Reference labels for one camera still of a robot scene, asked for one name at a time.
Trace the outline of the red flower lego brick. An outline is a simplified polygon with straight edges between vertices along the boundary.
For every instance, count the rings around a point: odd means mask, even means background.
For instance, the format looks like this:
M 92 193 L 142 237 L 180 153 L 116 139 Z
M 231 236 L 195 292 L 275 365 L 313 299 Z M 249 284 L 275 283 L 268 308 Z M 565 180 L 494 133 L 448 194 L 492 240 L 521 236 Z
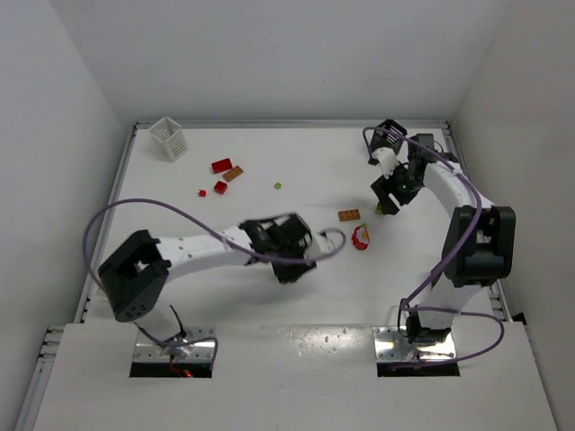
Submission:
M 370 244 L 370 237 L 364 225 L 356 227 L 351 236 L 351 241 L 357 250 L 364 251 Z

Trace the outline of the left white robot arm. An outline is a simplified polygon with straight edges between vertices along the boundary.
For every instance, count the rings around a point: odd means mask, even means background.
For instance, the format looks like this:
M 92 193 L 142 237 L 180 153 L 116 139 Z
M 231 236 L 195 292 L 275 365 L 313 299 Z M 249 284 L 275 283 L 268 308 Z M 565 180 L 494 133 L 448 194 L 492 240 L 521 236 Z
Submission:
M 168 283 L 192 273 L 268 262 L 281 284 L 296 282 L 336 251 L 326 232 L 314 232 L 296 213 L 245 220 L 191 237 L 132 233 L 98 268 L 114 318 L 136 322 L 148 315 Z

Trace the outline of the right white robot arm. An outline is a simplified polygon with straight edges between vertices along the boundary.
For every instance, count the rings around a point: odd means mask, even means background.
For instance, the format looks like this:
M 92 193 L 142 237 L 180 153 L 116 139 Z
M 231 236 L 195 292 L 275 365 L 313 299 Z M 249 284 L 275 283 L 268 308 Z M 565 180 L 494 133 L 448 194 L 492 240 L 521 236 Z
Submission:
M 382 214 L 397 214 L 427 190 L 450 217 L 439 263 L 399 305 L 409 343 L 440 342 L 477 293 L 509 275 L 516 213 L 484 197 L 456 156 L 436 149 L 432 135 L 407 137 L 382 127 L 365 128 L 362 135 L 369 163 L 381 170 L 371 189 Z

